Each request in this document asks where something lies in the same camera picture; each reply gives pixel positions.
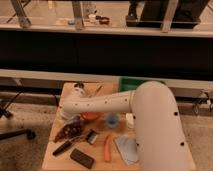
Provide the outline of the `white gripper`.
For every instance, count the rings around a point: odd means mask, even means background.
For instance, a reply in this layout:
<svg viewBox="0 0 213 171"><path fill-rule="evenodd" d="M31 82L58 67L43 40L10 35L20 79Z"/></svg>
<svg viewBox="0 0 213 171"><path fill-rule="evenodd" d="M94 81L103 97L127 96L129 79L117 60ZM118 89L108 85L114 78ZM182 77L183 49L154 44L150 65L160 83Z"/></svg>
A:
<svg viewBox="0 0 213 171"><path fill-rule="evenodd" d="M60 110L60 117L64 121L73 119L76 116L78 116L78 113L76 111L73 111L71 108L62 107Z"/></svg>

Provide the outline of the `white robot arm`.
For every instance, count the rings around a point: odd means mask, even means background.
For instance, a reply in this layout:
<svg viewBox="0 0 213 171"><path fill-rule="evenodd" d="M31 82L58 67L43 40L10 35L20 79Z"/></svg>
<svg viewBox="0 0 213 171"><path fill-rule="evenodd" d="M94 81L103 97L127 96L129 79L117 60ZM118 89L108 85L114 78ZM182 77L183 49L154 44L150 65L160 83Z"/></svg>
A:
<svg viewBox="0 0 213 171"><path fill-rule="evenodd" d="M83 112L133 114L140 171L190 171L178 105L165 84L146 81L135 90L90 98L73 89L60 115L68 120Z"/></svg>

